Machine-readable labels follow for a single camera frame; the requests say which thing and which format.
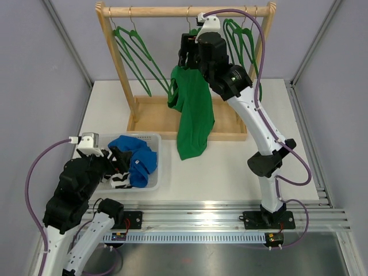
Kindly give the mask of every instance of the white table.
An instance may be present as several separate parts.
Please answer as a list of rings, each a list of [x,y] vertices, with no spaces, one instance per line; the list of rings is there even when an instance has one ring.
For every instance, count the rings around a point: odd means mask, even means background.
[[[148,81],[154,95],[163,95],[155,81]],[[138,81],[131,81],[135,95],[144,95]],[[288,92],[282,79],[264,79],[262,104],[274,124],[287,138],[294,138],[296,151],[306,160],[305,150],[298,131]],[[124,133],[129,118],[129,107],[120,82],[97,81],[94,84],[81,133]],[[209,141],[205,152],[181,161],[176,141],[163,140],[163,175],[160,186],[151,192],[94,194],[92,197],[109,197],[131,202],[203,202],[245,201],[260,202],[258,178],[250,171],[247,160],[256,153],[254,139],[248,134],[246,141]],[[302,182],[306,179],[303,166],[292,156],[283,160],[282,175]],[[318,201],[314,182],[304,187],[281,183],[284,198]]]

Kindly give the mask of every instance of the blue cloth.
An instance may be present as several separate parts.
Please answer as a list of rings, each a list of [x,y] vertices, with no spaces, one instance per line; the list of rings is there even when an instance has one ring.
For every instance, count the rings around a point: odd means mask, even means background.
[[[108,147],[116,146],[120,151],[133,152],[129,168],[129,181],[133,187],[144,188],[148,183],[148,174],[157,168],[157,153],[152,151],[145,141],[132,136],[121,135],[111,141]]]

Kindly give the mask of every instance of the wooden clothes rack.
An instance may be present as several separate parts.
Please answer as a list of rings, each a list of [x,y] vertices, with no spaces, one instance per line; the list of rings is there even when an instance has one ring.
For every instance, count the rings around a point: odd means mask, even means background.
[[[113,34],[110,18],[114,17],[196,17],[201,12],[211,12],[220,9],[247,8],[247,13],[254,17],[263,17],[262,29],[267,39],[272,26],[276,4],[269,2],[267,6],[225,6],[225,7],[106,7],[104,2],[96,3],[96,12],[105,35],[111,57],[114,61],[131,115],[127,132],[156,132],[163,139],[176,139],[179,128],[180,113],[167,107],[167,97],[162,96],[133,96],[125,72],[120,52]],[[239,13],[221,13],[218,17],[244,17]],[[259,64],[262,53],[262,42],[257,39],[255,47],[256,62]],[[254,66],[250,67],[249,76],[255,79]],[[247,137],[247,128],[234,110],[223,102],[221,98],[213,98],[215,125],[209,140],[243,141]]]

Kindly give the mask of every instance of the white basket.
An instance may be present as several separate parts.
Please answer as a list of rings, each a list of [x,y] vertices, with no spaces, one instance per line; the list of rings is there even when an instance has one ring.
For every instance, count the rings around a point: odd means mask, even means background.
[[[153,191],[158,188],[160,185],[160,177],[162,170],[162,157],[161,157],[161,136],[156,133],[120,133],[120,134],[106,134],[99,136],[98,147],[99,148],[108,148],[108,144],[119,138],[120,135],[132,136],[138,138],[140,140],[146,141],[147,145],[150,147],[152,151],[157,152],[157,169],[148,175],[148,183],[145,188],[136,188],[133,187],[131,189],[114,189],[111,185],[107,183],[100,183],[95,191],[98,193],[131,193],[138,191]]]

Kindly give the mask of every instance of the gray wall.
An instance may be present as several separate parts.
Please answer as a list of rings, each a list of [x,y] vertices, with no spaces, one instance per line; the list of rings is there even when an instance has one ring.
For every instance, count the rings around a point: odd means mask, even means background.
[[[311,135],[337,207],[347,211],[368,269],[368,11],[344,1],[297,83]]]
[[[47,146],[77,134],[87,85],[39,0],[0,9],[0,274],[23,275],[37,228],[24,203],[26,172]],[[45,156],[31,179],[41,219],[71,145]]]
[[[94,2],[91,0],[52,0],[61,20],[79,52],[83,63],[94,80],[117,79],[117,74],[103,37]],[[108,6],[224,6],[258,5],[267,0],[106,0]],[[293,77],[314,35],[318,31],[333,0],[275,0],[277,11],[266,47],[265,78]],[[195,19],[191,18],[192,27]],[[116,24],[128,30],[133,28],[128,18],[118,18]],[[185,18],[136,18],[137,31],[165,76],[178,62],[181,34],[188,31]]]

